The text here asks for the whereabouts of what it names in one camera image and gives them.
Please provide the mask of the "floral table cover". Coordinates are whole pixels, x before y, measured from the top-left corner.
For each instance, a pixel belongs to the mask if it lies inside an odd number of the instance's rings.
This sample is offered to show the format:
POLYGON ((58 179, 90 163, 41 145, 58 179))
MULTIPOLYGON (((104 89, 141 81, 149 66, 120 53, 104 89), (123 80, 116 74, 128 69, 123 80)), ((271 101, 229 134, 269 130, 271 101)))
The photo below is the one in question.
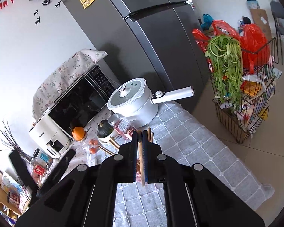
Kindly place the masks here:
POLYGON ((112 115, 112 111, 110 111, 106 106, 104 106, 96 115, 93 117, 90 122, 85 126, 85 131, 87 131, 87 137, 84 141, 73 141, 71 142, 70 148, 76 151, 75 156, 69 163, 68 172, 76 168, 80 164, 86 164, 91 166, 94 161, 96 161, 96 165, 101 164, 107 157, 110 156, 107 152, 98 148, 96 145, 96 152, 94 154, 90 153, 90 140, 97 139, 98 144, 103 146, 104 148, 110 150, 112 153, 116 154, 118 149, 114 147, 109 142, 102 142, 97 138, 96 132, 99 123, 108 119, 112 115))

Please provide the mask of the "glass jar with tomatoes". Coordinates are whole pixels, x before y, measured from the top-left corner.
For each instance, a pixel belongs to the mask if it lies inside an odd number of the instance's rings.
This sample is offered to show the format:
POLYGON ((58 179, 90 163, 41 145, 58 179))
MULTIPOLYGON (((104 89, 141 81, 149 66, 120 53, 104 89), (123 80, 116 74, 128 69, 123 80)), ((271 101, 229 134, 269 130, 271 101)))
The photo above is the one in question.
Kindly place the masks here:
POLYGON ((99 140, 95 134, 87 134, 84 145, 86 147, 86 151, 91 155, 96 155, 99 151, 99 140))

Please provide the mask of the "cream air fryer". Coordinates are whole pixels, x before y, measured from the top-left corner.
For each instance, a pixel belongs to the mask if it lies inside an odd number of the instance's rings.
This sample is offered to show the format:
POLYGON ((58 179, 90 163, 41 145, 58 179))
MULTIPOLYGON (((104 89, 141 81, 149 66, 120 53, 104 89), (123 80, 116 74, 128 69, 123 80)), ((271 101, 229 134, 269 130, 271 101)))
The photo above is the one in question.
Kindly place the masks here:
POLYGON ((29 135, 51 158, 58 159, 69 147, 69 137, 44 114, 30 129, 29 135))

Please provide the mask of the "orange fruit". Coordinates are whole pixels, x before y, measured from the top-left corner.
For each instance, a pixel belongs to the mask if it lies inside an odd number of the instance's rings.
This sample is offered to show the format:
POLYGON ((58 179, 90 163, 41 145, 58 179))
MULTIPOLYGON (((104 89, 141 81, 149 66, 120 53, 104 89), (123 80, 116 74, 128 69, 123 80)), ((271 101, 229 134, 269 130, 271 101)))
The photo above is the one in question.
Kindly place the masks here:
POLYGON ((76 141, 81 141, 84 139, 85 137, 85 130, 82 127, 75 127, 72 129, 72 137, 76 140, 76 141))

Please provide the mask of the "dark green pumpkin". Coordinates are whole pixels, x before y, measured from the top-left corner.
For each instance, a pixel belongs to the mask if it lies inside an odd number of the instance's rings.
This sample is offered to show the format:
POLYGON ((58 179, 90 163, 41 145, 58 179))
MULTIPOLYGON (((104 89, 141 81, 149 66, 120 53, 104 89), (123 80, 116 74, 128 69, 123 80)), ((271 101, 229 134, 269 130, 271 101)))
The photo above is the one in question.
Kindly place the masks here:
POLYGON ((106 138, 113 133, 114 128, 109 124, 107 119, 102 120, 97 127, 97 137, 106 138))

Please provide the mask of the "grey checked tablecloth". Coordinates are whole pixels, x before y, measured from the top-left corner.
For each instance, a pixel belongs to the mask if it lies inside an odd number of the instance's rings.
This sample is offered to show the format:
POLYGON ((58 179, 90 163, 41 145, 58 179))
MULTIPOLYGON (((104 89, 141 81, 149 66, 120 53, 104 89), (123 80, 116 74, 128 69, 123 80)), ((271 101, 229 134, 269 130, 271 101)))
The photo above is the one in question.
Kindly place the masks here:
MULTIPOLYGON (((179 104, 161 103, 148 127, 164 154, 187 166, 201 163, 253 210, 274 194, 271 185, 261 184, 226 145, 179 104)), ((113 226, 166 225, 162 184, 118 184, 113 226)))

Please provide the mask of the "red labelled jar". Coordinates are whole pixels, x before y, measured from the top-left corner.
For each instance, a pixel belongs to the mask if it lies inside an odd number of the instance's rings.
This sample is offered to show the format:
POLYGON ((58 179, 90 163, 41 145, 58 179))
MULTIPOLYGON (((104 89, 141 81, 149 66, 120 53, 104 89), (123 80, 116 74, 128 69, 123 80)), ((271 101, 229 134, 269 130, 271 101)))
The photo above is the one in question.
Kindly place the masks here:
POLYGON ((118 129, 127 137, 132 140, 133 132, 136 131, 131 122, 127 119, 122 119, 118 124, 118 129))

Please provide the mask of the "black microwave oven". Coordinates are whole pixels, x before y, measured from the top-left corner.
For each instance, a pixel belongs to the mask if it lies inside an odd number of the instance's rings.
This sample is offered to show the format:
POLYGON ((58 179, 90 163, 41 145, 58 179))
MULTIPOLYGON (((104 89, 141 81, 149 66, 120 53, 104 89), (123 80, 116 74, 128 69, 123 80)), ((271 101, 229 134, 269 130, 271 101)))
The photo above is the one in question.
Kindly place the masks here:
POLYGON ((99 66, 95 66, 54 101, 48 115, 59 128, 72 136, 74 128, 86 127, 107 104, 114 90, 99 66))

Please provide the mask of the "white electric cooking pot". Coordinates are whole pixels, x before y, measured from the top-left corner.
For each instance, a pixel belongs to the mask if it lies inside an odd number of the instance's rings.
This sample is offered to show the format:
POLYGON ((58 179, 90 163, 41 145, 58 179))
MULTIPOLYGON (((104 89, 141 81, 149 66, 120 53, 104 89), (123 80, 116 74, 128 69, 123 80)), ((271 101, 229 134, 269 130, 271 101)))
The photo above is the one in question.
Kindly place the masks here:
POLYGON ((194 96, 191 86, 174 91, 152 93, 144 78, 129 80, 116 89, 107 108, 128 119, 136 128, 149 124, 157 115, 158 104, 194 96))

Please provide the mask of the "floral cloth cover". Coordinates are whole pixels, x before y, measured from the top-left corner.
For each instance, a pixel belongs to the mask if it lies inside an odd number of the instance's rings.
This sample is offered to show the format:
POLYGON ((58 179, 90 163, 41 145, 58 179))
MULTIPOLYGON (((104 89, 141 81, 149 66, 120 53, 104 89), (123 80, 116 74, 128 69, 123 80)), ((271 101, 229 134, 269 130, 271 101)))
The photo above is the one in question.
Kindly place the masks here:
POLYGON ((34 119, 40 119, 54 100, 56 100, 75 80, 91 70, 107 55, 108 54, 105 51, 82 49, 51 73, 34 94, 34 119))

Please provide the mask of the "green leafy vegetables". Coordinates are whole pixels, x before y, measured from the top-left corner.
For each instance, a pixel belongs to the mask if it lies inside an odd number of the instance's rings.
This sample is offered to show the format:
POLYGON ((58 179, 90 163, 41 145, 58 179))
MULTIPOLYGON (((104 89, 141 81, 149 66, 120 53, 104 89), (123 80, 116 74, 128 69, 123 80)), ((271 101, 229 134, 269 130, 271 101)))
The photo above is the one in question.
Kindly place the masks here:
POLYGON ((242 51, 240 42, 228 35, 220 34, 209 40, 205 57, 210 60, 212 80, 220 102, 226 101, 232 110, 241 106, 243 84, 242 51))

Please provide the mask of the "red plastic bag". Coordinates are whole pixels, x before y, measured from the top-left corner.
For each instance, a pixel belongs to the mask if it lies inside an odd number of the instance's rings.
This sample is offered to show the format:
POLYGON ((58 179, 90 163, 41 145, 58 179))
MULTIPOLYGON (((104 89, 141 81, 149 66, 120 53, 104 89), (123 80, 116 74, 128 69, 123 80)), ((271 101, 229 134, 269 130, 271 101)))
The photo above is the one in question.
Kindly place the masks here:
POLYGON ((243 36, 240 36, 232 26, 222 20, 214 20, 212 27, 216 35, 226 32, 240 42, 243 68, 247 69, 250 74, 254 74, 257 67, 267 64, 270 56, 269 43, 258 25, 245 24, 243 36))
MULTIPOLYGON (((210 37, 205 35, 202 31, 199 29, 193 29, 192 30, 193 37, 196 41, 196 43, 199 45, 199 47, 202 49, 202 52, 205 54, 207 51, 207 45, 210 40, 210 37)), ((210 58, 206 57, 206 61, 208 64, 208 69, 212 73, 213 72, 213 66, 210 58)))

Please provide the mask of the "grey refrigerator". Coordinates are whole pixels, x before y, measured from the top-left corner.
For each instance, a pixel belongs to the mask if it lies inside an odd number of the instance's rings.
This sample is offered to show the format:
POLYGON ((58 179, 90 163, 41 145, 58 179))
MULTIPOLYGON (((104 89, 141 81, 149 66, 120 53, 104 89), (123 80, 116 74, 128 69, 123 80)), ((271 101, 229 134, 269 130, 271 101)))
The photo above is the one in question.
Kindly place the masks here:
POLYGON ((61 0, 116 78, 142 77, 152 92, 191 86, 180 100, 192 112, 208 81, 205 57, 192 30, 200 27, 188 0, 61 0))

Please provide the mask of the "blue plastic bag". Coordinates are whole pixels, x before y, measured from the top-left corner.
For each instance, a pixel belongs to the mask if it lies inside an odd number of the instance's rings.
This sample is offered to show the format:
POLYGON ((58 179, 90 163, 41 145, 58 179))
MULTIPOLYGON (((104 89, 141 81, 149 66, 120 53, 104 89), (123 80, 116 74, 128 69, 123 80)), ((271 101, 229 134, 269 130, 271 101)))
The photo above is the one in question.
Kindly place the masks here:
POLYGON ((203 23, 201 23, 201 28, 203 30, 208 30, 213 22, 213 18, 209 14, 203 14, 203 23))

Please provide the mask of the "black chair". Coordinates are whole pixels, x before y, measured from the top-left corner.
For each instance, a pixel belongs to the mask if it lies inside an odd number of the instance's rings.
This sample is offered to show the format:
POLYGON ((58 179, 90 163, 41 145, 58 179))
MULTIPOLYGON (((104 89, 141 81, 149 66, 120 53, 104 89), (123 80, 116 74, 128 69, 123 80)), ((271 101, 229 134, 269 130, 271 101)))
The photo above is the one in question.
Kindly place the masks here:
POLYGON ((280 24, 278 19, 284 20, 284 7, 281 5, 280 2, 271 1, 270 2, 270 10, 273 15, 274 23, 275 23, 275 30, 277 36, 277 53, 279 49, 281 51, 281 64, 283 64, 283 48, 282 48, 282 40, 281 36, 284 36, 284 27, 280 24))

